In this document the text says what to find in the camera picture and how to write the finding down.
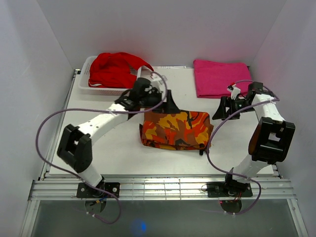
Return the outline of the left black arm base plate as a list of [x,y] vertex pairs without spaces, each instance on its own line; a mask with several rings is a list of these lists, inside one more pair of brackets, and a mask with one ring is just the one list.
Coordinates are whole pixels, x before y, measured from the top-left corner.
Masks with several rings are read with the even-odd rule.
[[85,183],[79,183],[77,188],[77,198],[103,198],[116,196],[119,197],[119,182],[101,182],[97,189],[88,186]]

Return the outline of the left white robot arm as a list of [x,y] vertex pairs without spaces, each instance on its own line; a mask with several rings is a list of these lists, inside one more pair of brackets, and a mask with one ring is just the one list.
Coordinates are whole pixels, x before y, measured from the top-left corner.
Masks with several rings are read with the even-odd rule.
[[123,92],[105,113],[80,125],[69,124],[64,128],[57,155],[87,182],[85,189],[89,195],[97,198],[105,191],[104,178],[92,164],[92,147],[96,141],[117,125],[128,121],[141,109],[162,114],[180,113],[171,91],[161,91],[162,84],[160,78],[138,78],[133,87]]

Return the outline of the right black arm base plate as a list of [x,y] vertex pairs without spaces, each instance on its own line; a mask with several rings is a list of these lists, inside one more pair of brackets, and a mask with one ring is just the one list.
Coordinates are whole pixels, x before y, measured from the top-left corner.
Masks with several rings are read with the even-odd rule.
[[245,190],[229,188],[224,182],[207,182],[201,190],[207,192],[209,198],[249,198],[253,196],[251,186],[248,184]]

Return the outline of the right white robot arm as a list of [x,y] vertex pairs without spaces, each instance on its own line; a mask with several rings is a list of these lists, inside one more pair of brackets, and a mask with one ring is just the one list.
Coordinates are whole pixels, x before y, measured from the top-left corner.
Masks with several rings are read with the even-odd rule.
[[292,142],[295,125],[279,113],[279,98],[261,82],[250,82],[245,96],[236,83],[227,87],[229,96],[223,96],[213,120],[226,122],[239,119],[241,113],[254,111],[258,120],[249,141],[248,154],[242,162],[225,175],[223,182],[207,184],[207,195],[219,197],[251,197],[250,180],[263,168],[283,162]]

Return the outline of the orange camouflage trousers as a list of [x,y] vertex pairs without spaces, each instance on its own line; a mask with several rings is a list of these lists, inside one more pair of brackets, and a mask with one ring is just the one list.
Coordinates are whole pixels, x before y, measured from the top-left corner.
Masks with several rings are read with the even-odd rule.
[[207,112],[182,110],[178,114],[147,112],[139,125],[144,146],[173,150],[206,150],[214,126]]

